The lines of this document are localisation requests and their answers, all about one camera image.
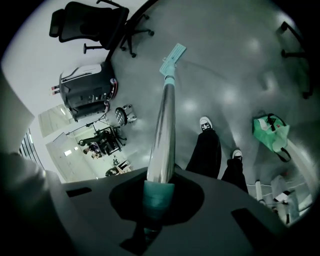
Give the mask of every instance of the green bag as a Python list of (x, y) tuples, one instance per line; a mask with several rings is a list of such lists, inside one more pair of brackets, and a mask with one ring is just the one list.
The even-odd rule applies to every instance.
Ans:
[(285, 150), (289, 129), (289, 125), (272, 113), (253, 120), (253, 135), (276, 153), (283, 162), (291, 159), (290, 154)]

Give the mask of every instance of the chair armrest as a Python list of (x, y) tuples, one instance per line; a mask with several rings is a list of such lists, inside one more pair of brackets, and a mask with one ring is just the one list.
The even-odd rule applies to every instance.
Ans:
[(111, 0), (98, 0), (96, 1), (97, 4), (99, 4), (100, 2), (104, 2), (104, 3), (107, 3), (107, 4), (110, 4), (110, 5), (113, 5), (113, 6), (116, 6), (116, 7), (123, 7), (121, 6), (120, 4), (116, 3), (116, 2), (112, 2)]

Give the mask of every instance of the gray floor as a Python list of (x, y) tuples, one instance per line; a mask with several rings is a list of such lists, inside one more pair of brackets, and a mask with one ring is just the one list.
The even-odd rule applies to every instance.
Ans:
[(261, 113), (277, 114), (290, 124), (289, 138), (320, 165), (319, 93), (303, 99), (308, 64), (281, 57), (282, 48), (300, 50), (290, 32), (277, 31), (285, 18), (281, 10), (266, 0), (159, 0), (148, 14), (150, 19), (139, 27), (155, 35), (134, 37), (137, 57), (119, 49), (112, 56), (119, 91), (111, 112), (133, 104), (138, 117), (123, 128), (128, 138), (123, 150), (135, 168), (149, 162), (164, 82), (159, 68), (176, 43), (187, 47), (176, 69), (179, 166), (187, 166), (201, 131), (199, 118), (208, 116), (222, 145), (219, 177), (230, 153), (239, 147), (248, 184), (257, 179), (270, 184), (284, 171), (288, 180), (303, 182), (292, 163), (282, 163), (253, 137), (252, 118)]

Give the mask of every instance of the white sneaker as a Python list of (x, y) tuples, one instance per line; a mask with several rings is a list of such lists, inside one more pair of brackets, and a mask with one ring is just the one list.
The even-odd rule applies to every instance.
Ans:
[(212, 129), (212, 123), (210, 119), (206, 116), (200, 118), (200, 127), (201, 130), (204, 132), (206, 130)]
[(235, 149), (232, 153), (232, 159), (239, 159), (242, 162), (242, 153), (239, 149)]

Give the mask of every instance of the black pants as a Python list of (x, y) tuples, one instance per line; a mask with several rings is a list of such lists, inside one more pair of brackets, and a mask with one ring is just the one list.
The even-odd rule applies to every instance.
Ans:
[[(206, 130), (198, 136), (190, 162), (186, 170), (217, 178), (221, 164), (221, 145), (216, 132)], [(239, 159), (229, 159), (222, 180), (238, 186), (248, 193), (242, 162)]]

